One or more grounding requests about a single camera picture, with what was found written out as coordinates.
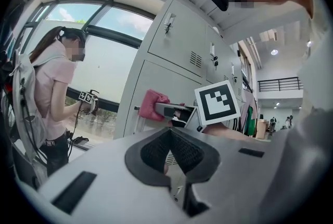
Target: black pants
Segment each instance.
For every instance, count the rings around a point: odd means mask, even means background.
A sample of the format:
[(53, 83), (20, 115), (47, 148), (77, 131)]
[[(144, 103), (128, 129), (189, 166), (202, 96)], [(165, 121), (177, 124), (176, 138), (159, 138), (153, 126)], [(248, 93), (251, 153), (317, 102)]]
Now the black pants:
[(46, 141), (41, 146), (41, 150), (47, 158), (48, 177), (68, 163), (68, 143), (66, 134), (53, 141)]

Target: cabinet door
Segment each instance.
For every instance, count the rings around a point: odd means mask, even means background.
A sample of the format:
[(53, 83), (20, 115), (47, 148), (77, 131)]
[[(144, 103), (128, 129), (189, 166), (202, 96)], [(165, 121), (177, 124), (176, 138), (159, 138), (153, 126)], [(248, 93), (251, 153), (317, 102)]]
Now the cabinet door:
[[(186, 105), (193, 105), (196, 99), (194, 90), (200, 87), (201, 84), (198, 82), (149, 61), (145, 61), (133, 94), (124, 136), (133, 134), (138, 113), (134, 110), (134, 107), (141, 106), (147, 90), (152, 89), (165, 94), (169, 97), (172, 104), (185, 103)], [(144, 130), (165, 126), (166, 122), (146, 119)]]
[[(174, 16), (170, 30), (165, 34), (167, 16)], [(149, 52), (202, 77), (205, 22), (189, 8), (172, 1), (164, 15)]]
[[(213, 55), (217, 56), (216, 61), (219, 62), (217, 67), (215, 67), (214, 61), (211, 60)], [(206, 28), (206, 52), (204, 57), (207, 66), (206, 80), (211, 83), (229, 80), (236, 98), (241, 99), (240, 59), (210, 26)]]

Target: black rectangular slot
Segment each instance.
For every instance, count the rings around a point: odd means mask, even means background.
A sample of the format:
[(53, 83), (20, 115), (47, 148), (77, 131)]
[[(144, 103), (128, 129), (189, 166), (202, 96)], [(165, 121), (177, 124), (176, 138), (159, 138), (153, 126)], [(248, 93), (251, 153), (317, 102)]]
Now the black rectangular slot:
[(241, 148), (239, 149), (239, 152), (242, 154), (246, 154), (246, 155), (252, 155), (255, 157), (263, 157), (265, 152), (262, 151), (257, 151), (257, 150), (252, 150), (252, 149), (248, 149), (248, 148)]
[(54, 206), (71, 214), (85, 192), (96, 178), (96, 174), (82, 171), (52, 202)]

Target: sky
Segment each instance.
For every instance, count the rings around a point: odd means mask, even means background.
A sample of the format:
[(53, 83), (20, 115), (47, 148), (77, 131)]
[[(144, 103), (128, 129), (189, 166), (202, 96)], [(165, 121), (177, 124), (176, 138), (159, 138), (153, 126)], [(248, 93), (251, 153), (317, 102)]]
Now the sky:
[[(87, 21), (100, 5), (93, 4), (60, 4), (48, 15), (48, 20)], [(97, 23), (97, 26), (119, 31), (143, 40), (151, 19), (132, 12), (111, 8)]]

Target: black railing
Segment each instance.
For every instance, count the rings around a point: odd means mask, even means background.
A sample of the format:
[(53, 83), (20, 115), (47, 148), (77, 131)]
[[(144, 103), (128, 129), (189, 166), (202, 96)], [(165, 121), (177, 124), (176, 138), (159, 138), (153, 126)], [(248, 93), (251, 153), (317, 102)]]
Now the black railing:
[(302, 90), (303, 84), (298, 77), (275, 80), (260, 80), (259, 92)]

